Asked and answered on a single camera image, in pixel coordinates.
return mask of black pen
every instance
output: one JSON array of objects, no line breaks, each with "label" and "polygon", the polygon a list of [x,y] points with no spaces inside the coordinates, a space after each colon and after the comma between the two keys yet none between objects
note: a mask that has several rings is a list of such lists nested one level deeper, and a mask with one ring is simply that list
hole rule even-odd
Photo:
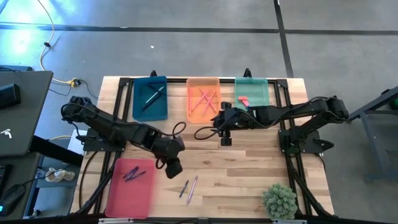
[{"label": "black pen", "polygon": [[186,181],[186,183],[185,183],[185,185],[184,185],[184,188],[182,189],[182,191],[181,191],[181,193],[180,193],[180,198],[182,197],[182,194],[184,194],[184,191],[185,191],[185,189],[186,189],[187,186],[188,186],[188,182],[189,182],[189,180]]}]

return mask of orange tray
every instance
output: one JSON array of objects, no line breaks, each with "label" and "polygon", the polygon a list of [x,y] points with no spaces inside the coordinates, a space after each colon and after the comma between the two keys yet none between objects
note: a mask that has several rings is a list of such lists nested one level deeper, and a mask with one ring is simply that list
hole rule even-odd
[{"label": "orange tray", "polygon": [[210,122],[221,109],[218,78],[187,79],[187,116],[192,123]]}]

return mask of red tray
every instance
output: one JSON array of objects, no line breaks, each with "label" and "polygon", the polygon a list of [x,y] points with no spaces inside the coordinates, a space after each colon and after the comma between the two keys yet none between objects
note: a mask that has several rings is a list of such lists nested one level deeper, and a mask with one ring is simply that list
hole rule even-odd
[{"label": "red tray", "polygon": [[[123,176],[139,166],[134,174],[145,174],[125,181]],[[117,218],[147,218],[151,208],[154,187],[154,161],[150,159],[123,159],[116,161],[105,215]]]}]

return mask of purple pen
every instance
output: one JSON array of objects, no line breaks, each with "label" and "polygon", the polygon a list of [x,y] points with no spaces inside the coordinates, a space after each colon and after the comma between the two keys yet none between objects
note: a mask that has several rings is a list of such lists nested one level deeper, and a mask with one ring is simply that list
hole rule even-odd
[{"label": "purple pen", "polygon": [[189,192],[188,200],[187,200],[187,205],[191,202],[191,198],[193,195],[193,189],[195,189],[195,185],[197,184],[198,176],[195,177],[195,180],[193,180],[192,188],[191,191]]}]

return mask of plastic tray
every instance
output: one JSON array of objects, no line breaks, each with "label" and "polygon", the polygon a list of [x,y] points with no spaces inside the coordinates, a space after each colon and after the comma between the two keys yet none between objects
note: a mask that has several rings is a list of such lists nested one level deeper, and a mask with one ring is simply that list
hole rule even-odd
[{"label": "plastic tray", "polygon": [[[123,176],[139,166],[136,179],[125,181]],[[150,159],[123,159],[116,161],[105,215],[117,218],[147,218],[151,208],[154,187],[154,161]]]},{"label": "plastic tray", "polygon": [[236,78],[235,79],[235,106],[246,109],[238,98],[246,96],[249,106],[269,105],[268,80],[266,78]]},{"label": "plastic tray", "polygon": [[[154,94],[156,94],[155,97],[153,97],[154,102],[143,110],[147,104],[147,100]],[[137,78],[134,80],[132,117],[141,122],[167,119],[166,77]]]},{"label": "plastic tray", "polygon": [[190,122],[209,122],[220,109],[220,81],[218,78],[187,79],[187,116]]}]

